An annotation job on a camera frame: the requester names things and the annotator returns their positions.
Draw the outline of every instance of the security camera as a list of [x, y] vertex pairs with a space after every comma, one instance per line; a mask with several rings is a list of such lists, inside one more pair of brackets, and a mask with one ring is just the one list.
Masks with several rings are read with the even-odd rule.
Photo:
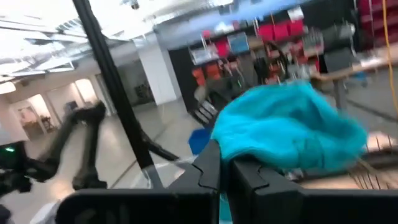
[[131, 8], [132, 8], [133, 10], [139, 9], [138, 0], [131, 0], [131, 1], [130, 1], [130, 4], [131, 4]]

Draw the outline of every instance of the table leg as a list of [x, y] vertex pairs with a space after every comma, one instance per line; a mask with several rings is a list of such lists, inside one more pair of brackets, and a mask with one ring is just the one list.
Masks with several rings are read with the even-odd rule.
[[346, 110], [347, 109], [347, 97], [346, 97], [346, 90], [344, 86], [344, 80], [334, 80], [333, 87], [335, 91], [335, 100], [336, 100], [336, 107], [339, 110]]

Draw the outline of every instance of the green indicator light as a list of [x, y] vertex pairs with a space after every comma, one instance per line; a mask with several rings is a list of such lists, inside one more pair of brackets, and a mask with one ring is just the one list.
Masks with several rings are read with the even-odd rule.
[[13, 148], [11, 148], [11, 147], [7, 147], [7, 148], [6, 148], [6, 151], [7, 151], [7, 152], [14, 152], [15, 150], [14, 150]]

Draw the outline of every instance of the shelving unit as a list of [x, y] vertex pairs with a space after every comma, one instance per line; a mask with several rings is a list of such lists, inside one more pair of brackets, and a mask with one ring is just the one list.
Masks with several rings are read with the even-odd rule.
[[[391, 43], [398, 42], [398, 1], [386, 0], [387, 3], [387, 26], [389, 40]], [[357, 0], [360, 14], [361, 27], [365, 34], [371, 39], [373, 45], [367, 48], [384, 46], [383, 9], [382, 0]]]

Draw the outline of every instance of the workbench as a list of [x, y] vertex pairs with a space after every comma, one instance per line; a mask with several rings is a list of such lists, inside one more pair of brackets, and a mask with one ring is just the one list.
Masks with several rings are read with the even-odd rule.
[[[398, 62], [398, 53], [396, 52], [398, 52], [398, 44], [391, 45], [392, 63]], [[340, 110], [345, 110], [347, 108], [347, 98], [344, 86], [345, 79], [357, 74], [358, 72], [374, 70], [388, 65], [389, 60], [387, 53], [386, 47], [374, 49], [371, 52], [359, 53], [356, 55], [358, 62], [353, 63], [352, 66], [330, 73], [316, 73], [312, 75], [312, 78], [319, 80], [322, 83], [333, 82], [336, 107]]]

